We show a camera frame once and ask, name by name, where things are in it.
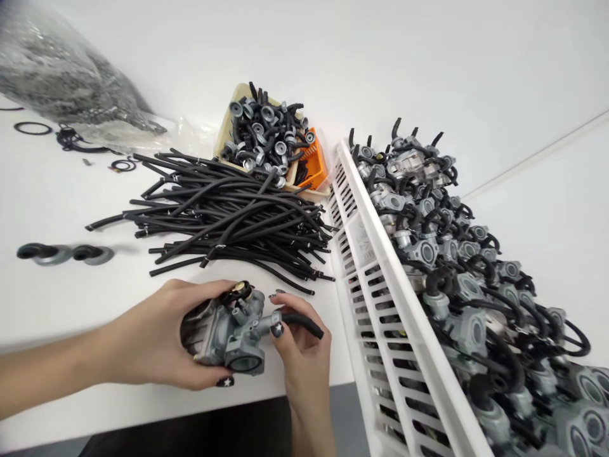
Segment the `human hand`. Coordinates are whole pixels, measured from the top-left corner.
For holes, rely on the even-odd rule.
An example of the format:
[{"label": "human hand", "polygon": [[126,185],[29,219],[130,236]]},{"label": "human hand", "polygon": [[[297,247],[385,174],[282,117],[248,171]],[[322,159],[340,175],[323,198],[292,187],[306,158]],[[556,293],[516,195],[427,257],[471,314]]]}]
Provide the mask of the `human hand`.
[{"label": "human hand", "polygon": [[273,343],[284,362],[285,391],[290,405],[302,420],[316,420],[329,415],[332,335],[310,303],[283,291],[277,292],[269,299],[274,305],[284,305],[283,314],[304,314],[324,331],[318,340],[296,324],[281,322],[282,333],[272,328]]},{"label": "human hand", "polygon": [[170,279],[146,300],[92,332],[100,382],[169,384],[201,390],[223,387],[232,374],[197,364],[180,342],[184,315],[230,290],[235,281],[192,284]]}]

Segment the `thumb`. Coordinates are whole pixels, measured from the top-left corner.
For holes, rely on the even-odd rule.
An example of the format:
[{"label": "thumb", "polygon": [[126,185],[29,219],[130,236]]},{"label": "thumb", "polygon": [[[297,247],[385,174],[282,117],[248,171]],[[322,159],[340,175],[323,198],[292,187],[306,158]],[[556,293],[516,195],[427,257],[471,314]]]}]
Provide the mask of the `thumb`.
[{"label": "thumb", "polygon": [[184,364],[176,374],[177,386],[189,390],[203,390],[215,386],[218,381],[233,373],[224,367],[203,366],[190,360],[190,363]]},{"label": "thumb", "polygon": [[283,322],[279,322],[271,327],[273,344],[284,362],[284,367],[292,366],[301,356],[298,346],[294,341],[294,336],[290,327]]}]

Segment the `floor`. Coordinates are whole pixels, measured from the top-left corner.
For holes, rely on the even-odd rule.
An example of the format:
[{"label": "floor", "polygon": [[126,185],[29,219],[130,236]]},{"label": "floor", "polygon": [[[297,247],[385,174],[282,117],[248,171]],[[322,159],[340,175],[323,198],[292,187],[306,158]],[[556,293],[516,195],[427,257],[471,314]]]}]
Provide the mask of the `floor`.
[{"label": "floor", "polygon": [[[355,384],[330,389],[332,424],[339,457],[369,457],[362,410]],[[89,437],[62,441],[5,454],[4,457],[78,457]]]}]

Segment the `motorcycle carburetor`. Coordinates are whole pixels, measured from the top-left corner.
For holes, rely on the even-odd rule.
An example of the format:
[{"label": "motorcycle carburetor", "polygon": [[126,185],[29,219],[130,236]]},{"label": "motorcycle carburetor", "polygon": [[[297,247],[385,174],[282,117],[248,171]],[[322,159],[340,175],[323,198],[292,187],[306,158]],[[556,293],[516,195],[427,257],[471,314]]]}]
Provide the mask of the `motorcycle carburetor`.
[{"label": "motorcycle carburetor", "polygon": [[184,316],[182,345],[203,365],[225,366],[252,376],[262,374],[265,353],[258,347],[260,339],[282,320],[279,310],[262,317],[264,307],[262,292],[247,281],[238,282],[230,292],[206,300]]}]

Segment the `white basket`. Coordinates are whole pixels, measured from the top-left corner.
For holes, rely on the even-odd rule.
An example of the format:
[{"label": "white basket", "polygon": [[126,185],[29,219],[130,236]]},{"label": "white basket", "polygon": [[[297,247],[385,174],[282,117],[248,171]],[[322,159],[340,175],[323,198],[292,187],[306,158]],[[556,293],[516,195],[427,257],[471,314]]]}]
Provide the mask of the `white basket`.
[{"label": "white basket", "polygon": [[336,154],[331,258],[372,457],[493,456],[344,141]]}]

